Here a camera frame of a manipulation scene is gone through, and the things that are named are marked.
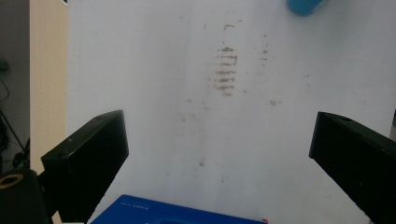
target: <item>blue book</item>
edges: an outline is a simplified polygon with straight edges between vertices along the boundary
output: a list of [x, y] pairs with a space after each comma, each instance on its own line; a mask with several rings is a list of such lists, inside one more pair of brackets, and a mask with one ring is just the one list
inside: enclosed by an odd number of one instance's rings
[[170, 203], [121, 195], [92, 224], [262, 224]]

